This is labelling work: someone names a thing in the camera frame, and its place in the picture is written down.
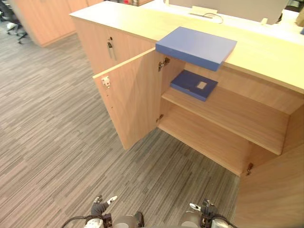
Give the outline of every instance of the blue box file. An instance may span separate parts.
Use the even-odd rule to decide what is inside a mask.
[[[156,43],[162,54],[217,71],[232,52],[235,40],[178,27]]]
[[[172,82],[171,87],[189,94],[201,101],[206,101],[218,82],[183,70]]]

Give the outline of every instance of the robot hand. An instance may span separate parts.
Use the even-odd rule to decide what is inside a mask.
[[[91,207],[91,215],[102,217],[105,210],[109,207],[109,205],[117,199],[117,196],[111,197],[107,202],[103,203],[101,196],[97,196],[93,202]]]
[[[111,214],[103,215],[103,213],[116,199],[117,196],[114,196],[111,197],[107,202],[103,203],[101,196],[97,196],[91,207],[91,216],[95,218],[88,220],[84,228],[100,228],[102,225],[104,225],[104,228],[112,226]]]
[[[199,227],[201,228],[237,228],[224,216],[218,213],[218,209],[208,199],[204,199],[203,205],[190,204],[192,209],[201,212]]]

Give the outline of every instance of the cable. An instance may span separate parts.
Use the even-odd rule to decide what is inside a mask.
[[[102,219],[101,216],[97,216],[97,215],[88,215],[88,216],[76,216],[76,217],[72,217],[69,220],[67,220],[63,226],[61,228],[64,228],[69,222],[73,221],[73,220],[79,220],[79,219],[95,219],[95,218],[99,218]]]
[[[214,16],[218,16],[218,17],[221,19],[221,22],[220,22],[219,24],[221,24],[221,23],[224,22],[224,19],[223,19],[220,15],[218,15],[218,14],[215,14],[215,13],[205,13],[203,16],[206,16],[207,14],[211,14],[211,15],[214,15]]]

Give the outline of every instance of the door hinge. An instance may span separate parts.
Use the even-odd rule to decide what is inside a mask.
[[[158,63],[158,71],[160,72],[160,70],[161,70],[165,65],[167,65],[168,63],[170,63],[170,59],[167,58],[167,57],[165,58],[164,61],[159,62],[159,63]]]
[[[156,122],[159,122],[162,118],[163,118],[163,114],[161,114],[160,117],[158,117],[158,118],[156,119]]]
[[[103,77],[101,79],[101,81],[103,82],[104,86],[106,86],[107,88],[110,88],[110,78],[109,78],[109,76]]]
[[[251,174],[252,168],[253,168],[253,163],[249,163],[246,176],[249,176]]]

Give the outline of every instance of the floor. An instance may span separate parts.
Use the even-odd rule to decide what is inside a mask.
[[[60,227],[118,195],[113,218],[177,224],[204,198],[234,215],[239,178],[156,129],[125,151],[76,35],[23,45],[0,24],[0,227]],[[82,228],[83,221],[70,227]]]

